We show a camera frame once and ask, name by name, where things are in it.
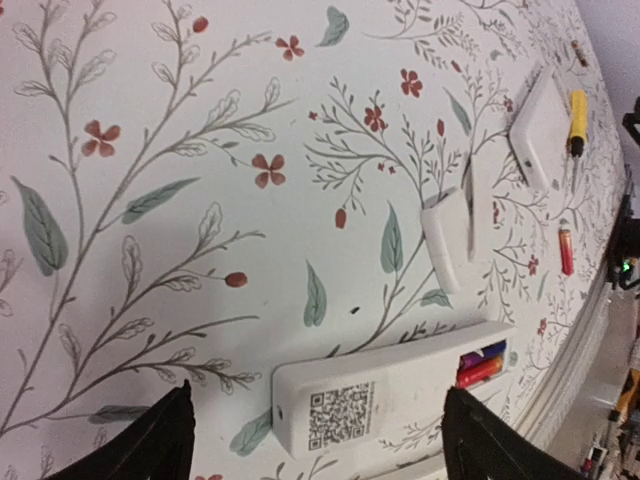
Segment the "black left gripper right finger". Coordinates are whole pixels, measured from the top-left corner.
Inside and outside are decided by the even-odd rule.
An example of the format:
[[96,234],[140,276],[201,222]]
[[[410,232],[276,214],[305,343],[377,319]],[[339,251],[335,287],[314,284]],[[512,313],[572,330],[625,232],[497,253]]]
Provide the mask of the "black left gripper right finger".
[[529,443],[465,389],[448,390],[442,419],[453,480],[562,480],[581,474]]

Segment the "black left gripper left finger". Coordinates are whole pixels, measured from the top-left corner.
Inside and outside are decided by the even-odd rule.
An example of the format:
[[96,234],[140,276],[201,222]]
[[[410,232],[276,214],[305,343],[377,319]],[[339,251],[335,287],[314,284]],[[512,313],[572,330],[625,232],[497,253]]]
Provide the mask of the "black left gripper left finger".
[[113,440],[54,474],[58,480],[190,478],[195,414],[185,381],[164,395]]

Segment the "red orange battery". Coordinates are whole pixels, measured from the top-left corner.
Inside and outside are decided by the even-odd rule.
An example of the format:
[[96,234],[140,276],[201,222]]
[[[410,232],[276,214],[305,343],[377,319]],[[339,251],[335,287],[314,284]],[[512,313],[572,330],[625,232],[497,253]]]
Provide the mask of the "red orange battery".
[[456,377],[458,388],[468,388],[500,373],[503,369],[503,358],[495,357],[479,363],[471,368],[461,370]]

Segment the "purple battery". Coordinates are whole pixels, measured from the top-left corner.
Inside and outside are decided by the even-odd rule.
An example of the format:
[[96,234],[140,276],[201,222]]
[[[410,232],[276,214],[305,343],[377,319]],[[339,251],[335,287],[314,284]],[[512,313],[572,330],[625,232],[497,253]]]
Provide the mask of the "purple battery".
[[467,370],[473,368],[482,362],[500,357],[506,350],[507,343],[505,341],[497,342],[486,346],[480,350],[466,353],[460,357],[459,369]]

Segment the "narrow white remote control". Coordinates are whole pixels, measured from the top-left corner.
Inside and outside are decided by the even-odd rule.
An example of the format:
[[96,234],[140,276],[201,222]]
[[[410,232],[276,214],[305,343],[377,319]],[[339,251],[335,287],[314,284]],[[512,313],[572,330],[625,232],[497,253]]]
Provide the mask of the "narrow white remote control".
[[405,344],[277,367],[272,431],[294,459],[351,448],[443,412],[463,355],[516,329],[486,321]]

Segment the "white remote with back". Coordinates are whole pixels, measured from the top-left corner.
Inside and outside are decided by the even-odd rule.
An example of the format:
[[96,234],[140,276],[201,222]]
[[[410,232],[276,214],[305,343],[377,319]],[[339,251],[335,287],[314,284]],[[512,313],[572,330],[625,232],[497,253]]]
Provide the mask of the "white remote with back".
[[546,195],[567,159],[571,125],[568,92],[558,70],[543,67],[509,131],[509,141],[527,185]]

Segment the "yellow handled screwdriver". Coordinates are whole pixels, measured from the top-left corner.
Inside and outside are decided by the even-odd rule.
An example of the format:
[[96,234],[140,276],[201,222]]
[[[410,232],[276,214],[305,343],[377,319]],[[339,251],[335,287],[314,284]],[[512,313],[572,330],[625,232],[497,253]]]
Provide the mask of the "yellow handled screwdriver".
[[579,161],[587,144],[588,97],[584,90],[574,90],[570,96],[571,126],[568,136],[569,155],[573,162],[572,191],[575,191],[579,173]]

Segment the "floral patterned table mat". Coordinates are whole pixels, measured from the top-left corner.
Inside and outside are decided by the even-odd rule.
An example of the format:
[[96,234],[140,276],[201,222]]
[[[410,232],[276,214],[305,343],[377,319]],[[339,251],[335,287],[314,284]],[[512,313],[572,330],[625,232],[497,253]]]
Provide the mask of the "floral patterned table mat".
[[[543,195],[509,131],[545,66],[570,114],[586,92],[588,130],[575,191],[567,139]],[[480,263],[475,157],[493,197]],[[273,370],[484,319],[516,329],[488,398],[514,423],[522,352],[549,295],[590,291],[623,172],[574,1],[5,1],[1,475],[65,468],[184,381],[195,479],[398,469],[437,452],[438,418],[294,460],[271,432]],[[469,266],[446,294],[421,212],[451,188]]]

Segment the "narrow white battery cover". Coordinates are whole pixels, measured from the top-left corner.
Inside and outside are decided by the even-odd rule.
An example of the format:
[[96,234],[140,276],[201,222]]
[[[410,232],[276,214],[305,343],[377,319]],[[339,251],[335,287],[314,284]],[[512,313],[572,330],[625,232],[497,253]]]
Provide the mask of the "narrow white battery cover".
[[493,225],[493,197],[488,163],[475,157],[470,165],[471,187],[471,251],[473,263],[486,262],[490,257],[490,237]]

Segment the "aluminium front rail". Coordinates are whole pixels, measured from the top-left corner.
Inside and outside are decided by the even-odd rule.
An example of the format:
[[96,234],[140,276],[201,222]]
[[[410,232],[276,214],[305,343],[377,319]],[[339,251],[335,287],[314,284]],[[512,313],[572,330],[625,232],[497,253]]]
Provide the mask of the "aluminium front rail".
[[588,292],[559,287],[522,352],[512,390],[514,427],[526,440],[577,469],[627,377],[639,302],[632,290],[594,283]]

